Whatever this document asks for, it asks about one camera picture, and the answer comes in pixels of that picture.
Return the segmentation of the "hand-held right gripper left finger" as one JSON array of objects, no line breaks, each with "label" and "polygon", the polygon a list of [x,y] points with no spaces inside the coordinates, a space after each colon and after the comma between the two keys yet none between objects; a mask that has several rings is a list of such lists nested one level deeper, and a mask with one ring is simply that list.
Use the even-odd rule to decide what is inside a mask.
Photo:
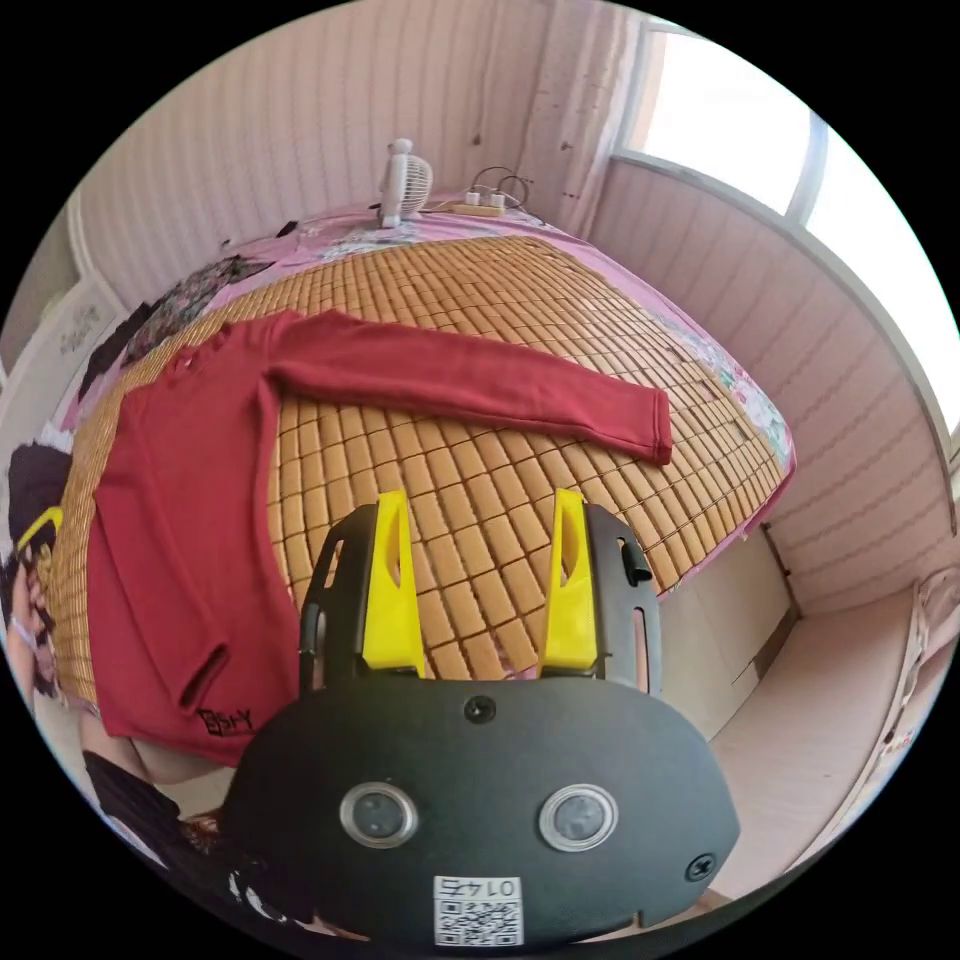
[{"label": "hand-held right gripper left finger", "polygon": [[376,504],[362,639],[374,671],[425,671],[406,493],[389,491]]}]

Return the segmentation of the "person's left hand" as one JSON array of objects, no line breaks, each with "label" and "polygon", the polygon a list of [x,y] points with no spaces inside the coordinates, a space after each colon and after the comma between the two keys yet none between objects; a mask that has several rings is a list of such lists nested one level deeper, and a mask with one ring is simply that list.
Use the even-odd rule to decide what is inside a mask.
[{"label": "person's left hand", "polygon": [[28,708],[33,708],[36,694],[53,701],[60,698],[49,644],[40,643],[33,632],[13,614],[6,625],[3,650]]}]

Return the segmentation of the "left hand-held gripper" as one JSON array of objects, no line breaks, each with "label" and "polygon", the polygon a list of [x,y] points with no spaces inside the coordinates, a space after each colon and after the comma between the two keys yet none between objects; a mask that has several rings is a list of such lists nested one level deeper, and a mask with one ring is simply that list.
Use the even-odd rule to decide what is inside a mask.
[{"label": "left hand-held gripper", "polygon": [[61,501],[72,467],[72,455],[37,442],[16,447],[7,472],[6,520],[10,545],[2,549],[3,616],[12,613],[13,586],[20,564],[49,580],[56,540],[63,522]]}]

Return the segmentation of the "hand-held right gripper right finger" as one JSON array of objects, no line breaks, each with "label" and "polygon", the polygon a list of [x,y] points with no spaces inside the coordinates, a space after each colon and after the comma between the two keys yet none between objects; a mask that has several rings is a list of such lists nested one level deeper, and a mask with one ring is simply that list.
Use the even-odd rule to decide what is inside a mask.
[{"label": "hand-held right gripper right finger", "polygon": [[592,670],[597,661],[594,577],[585,501],[557,489],[540,670]]}]

